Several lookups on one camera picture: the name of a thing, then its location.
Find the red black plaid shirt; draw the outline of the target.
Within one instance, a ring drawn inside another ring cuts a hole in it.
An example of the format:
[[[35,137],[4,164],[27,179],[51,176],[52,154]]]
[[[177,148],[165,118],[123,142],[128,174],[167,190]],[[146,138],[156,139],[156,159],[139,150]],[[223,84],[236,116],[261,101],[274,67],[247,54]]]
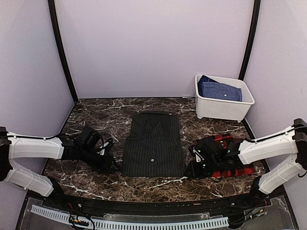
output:
[[[230,133],[204,137],[195,140],[195,150],[200,150],[205,158],[204,166],[212,172],[212,178],[237,177],[256,172],[253,163],[243,164],[239,159],[239,145],[242,138]]]

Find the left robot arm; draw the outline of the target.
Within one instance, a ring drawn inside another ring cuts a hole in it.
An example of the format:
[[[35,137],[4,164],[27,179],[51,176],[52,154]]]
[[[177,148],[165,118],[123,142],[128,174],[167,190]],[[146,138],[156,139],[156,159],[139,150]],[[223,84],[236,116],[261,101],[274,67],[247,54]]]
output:
[[[0,128],[0,180],[48,197],[57,209],[68,199],[59,183],[18,164],[17,158],[44,158],[61,161],[82,161],[97,172],[118,172],[121,167],[110,154],[113,139],[104,140],[95,129],[84,127],[74,138],[58,134],[53,137],[22,136]]]

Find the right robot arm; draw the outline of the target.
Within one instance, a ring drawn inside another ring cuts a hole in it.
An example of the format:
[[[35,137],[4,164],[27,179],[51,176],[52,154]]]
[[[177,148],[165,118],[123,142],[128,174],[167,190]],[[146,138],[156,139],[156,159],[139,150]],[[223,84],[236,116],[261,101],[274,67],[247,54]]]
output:
[[[268,173],[253,180],[245,204],[255,208],[277,187],[296,175],[307,173],[307,124],[295,119],[285,130],[257,139],[234,138],[231,134],[196,140],[189,148],[195,160],[188,164],[185,176],[190,178],[223,178],[255,172],[253,163],[280,155],[288,157]]]

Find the black pinstriped long sleeve shirt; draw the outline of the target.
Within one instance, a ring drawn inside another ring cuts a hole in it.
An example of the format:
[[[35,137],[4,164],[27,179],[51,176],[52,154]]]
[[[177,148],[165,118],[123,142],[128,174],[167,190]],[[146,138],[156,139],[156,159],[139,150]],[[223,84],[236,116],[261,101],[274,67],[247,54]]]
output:
[[[123,148],[124,177],[182,177],[185,171],[177,114],[142,112],[132,118]]]

